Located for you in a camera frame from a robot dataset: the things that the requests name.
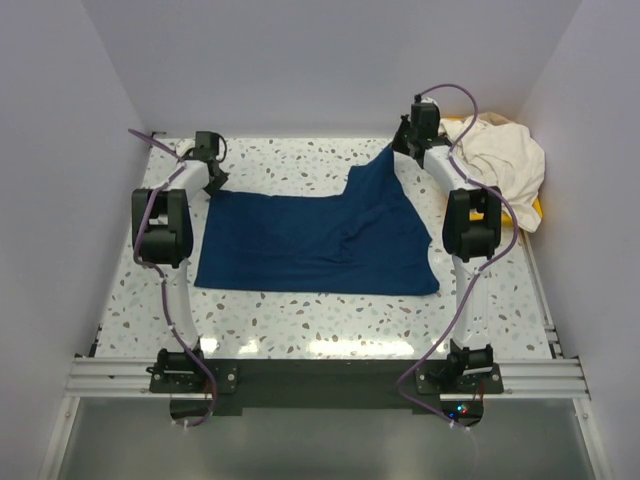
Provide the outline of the blue mickey t shirt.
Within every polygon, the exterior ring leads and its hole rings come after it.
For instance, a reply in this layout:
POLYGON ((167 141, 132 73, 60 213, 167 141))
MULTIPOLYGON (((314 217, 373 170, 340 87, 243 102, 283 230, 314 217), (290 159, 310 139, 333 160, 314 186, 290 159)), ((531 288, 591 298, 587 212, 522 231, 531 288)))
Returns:
POLYGON ((395 173, 395 153, 350 168, 326 197, 222 191, 209 202, 198 288, 425 296, 440 284, 431 237, 395 173))

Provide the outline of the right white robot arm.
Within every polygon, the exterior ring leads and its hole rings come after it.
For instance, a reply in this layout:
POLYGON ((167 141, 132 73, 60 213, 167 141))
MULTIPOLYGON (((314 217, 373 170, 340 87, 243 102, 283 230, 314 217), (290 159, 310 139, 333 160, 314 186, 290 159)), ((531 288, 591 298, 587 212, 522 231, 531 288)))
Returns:
POLYGON ((488 331, 487 284, 484 266, 501 242, 501 202, 470 183, 469 174, 451 156, 450 143, 439 134, 440 110, 432 99, 415 96, 410 113, 401 117, 392 146, 413 158, 447 195, 442 243, 451 255, 456 280, 456 313, 445 379, 459 393, 469 392, 481 380, 481 371, 493 363, 488 331))

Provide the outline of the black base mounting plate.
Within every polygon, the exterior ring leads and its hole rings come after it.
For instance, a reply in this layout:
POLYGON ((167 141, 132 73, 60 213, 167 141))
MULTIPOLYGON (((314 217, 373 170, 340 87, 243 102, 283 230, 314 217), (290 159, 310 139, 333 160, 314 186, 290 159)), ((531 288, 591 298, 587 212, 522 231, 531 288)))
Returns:
POLYGON ((447 360, 205 359, 160 351, 149 390, 171 397, 174 420, 240 416, 247 409, 409 410, 477 423, 487 395, 504 393, 500 368, 460 375, 447 360))

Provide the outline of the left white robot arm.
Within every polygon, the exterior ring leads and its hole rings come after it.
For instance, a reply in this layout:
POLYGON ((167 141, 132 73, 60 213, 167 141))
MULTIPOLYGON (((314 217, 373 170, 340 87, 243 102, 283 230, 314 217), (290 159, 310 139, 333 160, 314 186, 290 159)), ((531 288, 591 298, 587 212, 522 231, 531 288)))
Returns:
POLYGON ((198 194, 213 196, 227 182, 228 174, 220 167, 228 153, 227 141, 218 133, 198 131, 194 139, 171 148, 137 130, 129 133, 176 160, 166 179, 131 194, 133 260, 159 276, 169 332, 165 348, 194 350, 199 335, 188 292, 187 269, 195 246, 189 206, 198 194))

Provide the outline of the aluminium frame rail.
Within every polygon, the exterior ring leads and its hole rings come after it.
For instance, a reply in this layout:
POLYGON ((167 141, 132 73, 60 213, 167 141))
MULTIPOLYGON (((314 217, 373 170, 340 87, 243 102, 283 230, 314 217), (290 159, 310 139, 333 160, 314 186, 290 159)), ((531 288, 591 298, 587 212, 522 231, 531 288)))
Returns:
MULTIPOLYGON (((73 360, 64 395, 78 398, 142 398, 151 395, 149 357, 79 357, 73 360)), ((508 399, 588 399, 580 360, 500 360, 508 399)))

